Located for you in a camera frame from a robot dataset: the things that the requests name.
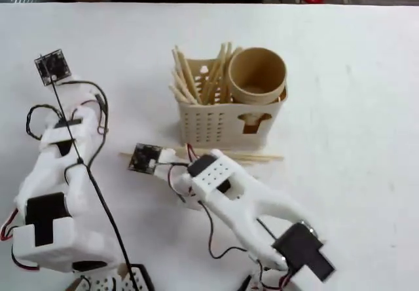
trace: wire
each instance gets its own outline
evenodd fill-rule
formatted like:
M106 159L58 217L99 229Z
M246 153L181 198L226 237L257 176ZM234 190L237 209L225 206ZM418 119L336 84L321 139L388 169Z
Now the wire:
M266 232L269 233L269 235L276 240L275 234L273 234L273 232L271 230L269 230L268 226L259 218L256 218L256 221L258 221L260 223L261 226L263 226L263 228L266 230Z
M44 65L45 70L46 70L46 71L48 72L48 74L49 74L48 68L46 68L46 65L45 65L45 63L44 63L44 61L43 61L42 57L41 57L41 61L42 61L43 65ZM71 141L73 142L73 146L74 146L74 149L75 149L76 154L77 154L77 160L78 160L78 161L82 161L82 157L80 156L79 150L77 149L77 145L76 145L76 143L75 143L75 140L74 140L73 134L71 133L71 130L70 130L70 125L68 124L67 117L65 117L65 112L64 112L63 105L61 105L61 100L60 100L60 99L59 99L59 97L58 97L58 93L57 93L57 89L56 89L55 83L54 83L54 82L52 82L52 83L51 83L51 85L52 85L52 89L54 90L55 97L57 98L57 101L58 101L58 105L59 105L59 107L60 107L60 110L61 110L61 112L62 112L63 119L64 119L64 122L65 122L65 125L66 125L66 127L67 127L67 129L68 129L68 133L69 133L69 135L70 135L70 139L71 139Z
M69 165L69 166L67 166L66 168L65 168L65 170L64 170L64 179L65 179L65 182L67 183L67 185L69 185L69 182L68 182L68 179L67 179L67 171L70 169L70 168L73 168L74 166L77 166L77 165L81 165L81 163L73 163L72 165Z
M194 148L192 147L191 144L186 144L186 150L187 150L188 158L190 162L197 160L198 156L196 155Z
M239 250L241 252L247 252L247 250L245 248L242 247L238 247L238 246L231 246L228 249L226 249L223 253L221 253L218 256L215 256L212 252L211 246L212 246L212 238L214 235L214 222L212 220L211 214L208 210L208 208L204 205L204 203L202 201L198 201L198 204L200 204L202 206L202 208L205 210L205 212L208 215L209 218L209 240L208 240L208 252L211 255L211 257L215 260L219 260L221 258L223 258L228 252L230 252L231 250Z
M263 265L261 263L260 260L257 260L257 263L259 264L260 267L260 272L259 272L259 282L261 283L261 285L268 290L279 290L282 291L289 283L289 281L291 280L291 277L293 276L293 271L291 270L291 268L288 268L288 272L286 275L281 276L279 282L278 282L278 286L267 286L265 283L263 283L262 278L263 278Z
M182 195L178 191L176 191L176 189L173 187L173 184L172 184L172 170L173 170L174 167L175 167L175 165L172 165L170 167L169 171L168 171L168 184L169 184L169 187L172 189L172 191L174 191L175 194L179 197L179 199L185 204L186 200L185 200L185 198L183 198L184 195Z
M189 166L189 163L184 163L184 162L167 162L167 163L157 162L155 165L156 166L158 166L158 165L173 165L173 166L185 166L185 167L188 167Z
M61 113L52 105L50 104L37 104L36 106L31 107L31 109L29 110L29 112L27 113L26 116L26 133L31 136L32 138L35 138L36 140L41 140L42 135L40 136L36 136L34 133L32 133L31 130L31 118L32 118L32 113L39 108L45 108L45 109L51 109L52 111L55 112L55 114L58 116L59 119L62 118Z
M12 252L11 252L11 254L12 254L12 261L19 268L24 269L24 270L27 270L27 271L39 271L39 266L28 266L28 265L24 265L24 264L20 263L16 259L16 257L14 256L14 254L13 254L13 245L12 245Z
M45 64L44 64L44 67L45 67L46 72L49 74L49 71L48 71ZM81 164L86 167L86 171L87 171L87 174L90 178L90 181L92 182L93 187L94 187L96 193L98 194L100 203L101 203L109 221L111 222L111 225L112 225L112 228L115 232L115 235L117 236L117 240L118 240L118 243L119 243L120 248L122 250L122 255L124 256L125 263L126 263L126 266L128 268L128 272L130 274L130 278L131 278L132 284L134 286L134 289L135 289L135 291L139 291L136 279L134 277L134 273L132 272L132 266L131 266L128 254L127 254L125 246L124 246L124 242L122 241L122 237L120 236L120 233L119 233L118 226L117 226L117 224L116 224L116 222L113 218L113 215L112 215L111 211L109 210L109 207L107 206L107 203L106 203L105 199L103 198L103 195L102 195L102 192L99 188L99 185L96 182L96 179L93 177L93 174L92 174L92 171L91 171L91 166L93 164L94 159L98 156L99 152L101 151L101 149L103 148L103 145L105 145L105 142L106 142L108 121L109 121L109 114L108 114L109 104L108 104L107 97L106 97L106 94L104 93L104 91L97 84L93 83L92 81L67 81L67 82L61 83L60 85L81 85L81 84L92 85L92 86L96 87L99 90L99 92L101 93L101 95L103 96L103 100L105 101L105 111L104 111L104 113L105 113L106 118L105 118L105 124L104 124L105 130L103 132L102 141L101 141L101 144L99 145L98 149L96 150L96 152L93 154L92 158L89 160L87 165L84 163L83 159L80 157L79 152L77 151L77 146L76 146L75 140L73 139L73 135L71 133L71 129L70 129L70 126L69 126L66 118L64 118L65 119L65 125L67 127L68 132L69 132L70 138L72 139L73 145L76 149L77 156L79 157L78 161L81 161ZM56 91L56 87L55 87L54 82L52 83L52 88L54 89L54 94L55 94L55 97L58 101L58 105L60 106L61 112L63 113L63 115L65 115L64 109L62 107L60 97L58 96L58 93Z
M101 124L102 124L102 117L103 117L103 114L105 112L104 112L104 110L102 110L102 107L101 107L100 103L97 100L91 99L91 100L87 100L87 101L84 101L84 102L80 103L80 105L83 106L87 103L92 103L92 102L96 102L99 105L100 114L99 114L99 121L98 121L98 129L96 131L98 132L99 135L103 135L104 131L100 132L99 129L104 129L104 126L102 126ZM74 116L75 116L76 112L77 112L77 108L75 108L74 111L71 113L70 120L74 119Z
M91 291L91 289L92 289L92 283L90 282L90 280L87 279L86 276L80 276L80 278L81 278L82 281L84 280L84 281L87 282L87 285L89 287L89 289L87 289L87 291Z
M10 216L6 219L4 224L1 226L0 241L7 241L13 237L13 235L11 235L11 231L13 230L14 227L10 228L9 230L7 230L7 227L13 222L17 214L18 214L18 209L15 208L10 214Z

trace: cardboard cup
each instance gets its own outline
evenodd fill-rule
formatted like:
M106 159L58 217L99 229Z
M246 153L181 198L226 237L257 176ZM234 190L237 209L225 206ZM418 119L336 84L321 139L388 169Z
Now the cardboard cup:
M285 88L287 70L282 58L266 48L247 48L239 52L228 67L228 82L233 100L264 106L275 102ZM247 125L259 122L263 114L250 114Z

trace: wooden chopstick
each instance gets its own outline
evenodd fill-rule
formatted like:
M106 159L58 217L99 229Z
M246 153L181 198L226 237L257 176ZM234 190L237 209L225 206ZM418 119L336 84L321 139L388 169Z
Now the wooden chopstick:
M185 147L169 147L176 151L176 153L186 153ZM197 155L209 153L211 149L194 148ZM260 153L243 153L240 151L221 150L227 157L239 161L254 161L254 162L269 162L269 161L282 161L283 157L280 155L263 155Z
M217 92L217 88L218 88L219 84L222 83L223 79L224 79L225 61L226 61L226 53L223 52L222 55L221 55L221 63L220 63L220 66L218 67L217 73L215 74L213 81L209 84L209 86L211 88L209 90L208 99L207 99L206 104L214 104L215 103L215 93Z
M173 94L175 95L175 98L176 98L176 100L177 100L178 102L181 102L181 103L186 103L186 104L191 104L191 103L190 103L190 102L186 99L186 97L183 95L183 93L179 91L179 89L178 89L178 88L176 88L176 87L175 87L175 86L173 86L173 85L169 85L169 89L173 92Z
M220 93L220 103L230 103L230 89L228 85L228 68L230 67L231 60L235 57L239 52L241 52L243 48L237 47L234 52L230 55L230 57L226 60L225 70L224 70L224 83L221 87Z
M188 86L189 92L194 96L198 104L202 104L201 97L199 95L198 89L196 88L195 80L192 76L192 72L188 65L188 61L185 58L185 55L183 55L182 52L177 52L177 55L179 56L179 61L181 63L181 67L185 76L185 81Z
M220 59L223 54L223 45L221 45L221 49L217 55L217 58L214 60L211 70L209 71L208 80L205 82L203 88L202 88L202 101L206 102L208 97L208 92L211 88L211 80L214 78L215 73L217 73L218 67L220 65Z
M187 101L190 104L198 104L198 102L196 101L196 99L194 98L194 96L189 92L184 80L182 80L178 74L176 73L176 71L172 71L172 75L175 78L175 83L178 87L180 87L182 89L182 93L184 94L184 97L187 99Z

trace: white 3d-printed part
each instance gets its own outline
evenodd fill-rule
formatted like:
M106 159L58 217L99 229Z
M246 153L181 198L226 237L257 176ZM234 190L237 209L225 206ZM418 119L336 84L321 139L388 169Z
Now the white 3d-printed part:
M137 286L141 291L149 291L145 284L141 271L133 267L132 272L136 278ZM89 289L88 283L83 279L74 291L135 291L132 286L130 274L127 273L125 278L122 280L117 270L112 271L107 276L86 276L90 281L91 289Z

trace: table surface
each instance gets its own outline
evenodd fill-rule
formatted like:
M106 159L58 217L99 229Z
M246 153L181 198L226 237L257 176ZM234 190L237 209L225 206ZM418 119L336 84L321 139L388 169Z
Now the table surface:
M234 41L270 48L287 64L289 98L266 147L285 160L250 171L324 222L347 260L342 278L324 290L416 288L419 8L33 4L0 5L0 19L3 218L38 156L26 113L55 104L33 60L61 48L73 73L109 97L109 139L93 171L132 261L147 266L156 290L237 289L252 268L247 256L211 259L206 215L178 207L164 182L128 172L118 156L137 142L178 143L168 90L175 44L211 58ZM33 118L41 130L43 116ZM237 244L219 220L215 226L214 250ZM0 255L7 290L63 290L72 279L20 271L10 243L0 244Z

